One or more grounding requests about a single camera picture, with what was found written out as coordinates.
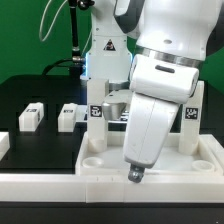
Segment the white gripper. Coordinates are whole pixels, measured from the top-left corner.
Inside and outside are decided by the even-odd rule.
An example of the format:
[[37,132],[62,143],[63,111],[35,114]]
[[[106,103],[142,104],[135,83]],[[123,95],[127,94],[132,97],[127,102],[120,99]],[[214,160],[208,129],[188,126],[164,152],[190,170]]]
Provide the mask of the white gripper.
[[124,159],[135,166],[151,168],[179,107],[194,93],[199,71],[137,54],[130,76],[133,95],[124,139]]

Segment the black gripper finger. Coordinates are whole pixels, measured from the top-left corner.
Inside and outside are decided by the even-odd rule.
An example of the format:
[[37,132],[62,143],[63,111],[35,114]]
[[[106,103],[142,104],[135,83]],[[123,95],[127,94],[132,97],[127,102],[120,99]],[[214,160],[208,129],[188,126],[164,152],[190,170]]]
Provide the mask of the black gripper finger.
[[144,176],[144,169],[142,167],[131,165],[128,174],[128,179],[134,183],[140,183]]

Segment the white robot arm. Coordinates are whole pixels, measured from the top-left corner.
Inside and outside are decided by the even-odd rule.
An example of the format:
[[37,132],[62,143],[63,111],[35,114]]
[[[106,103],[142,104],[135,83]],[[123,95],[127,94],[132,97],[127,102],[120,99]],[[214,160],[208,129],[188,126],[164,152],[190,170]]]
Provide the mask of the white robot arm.
[[116,0],[113,19],[136,40],[124,159],[139,183],[156,163],[179,107],[194,94],[199,66],[224,0]]

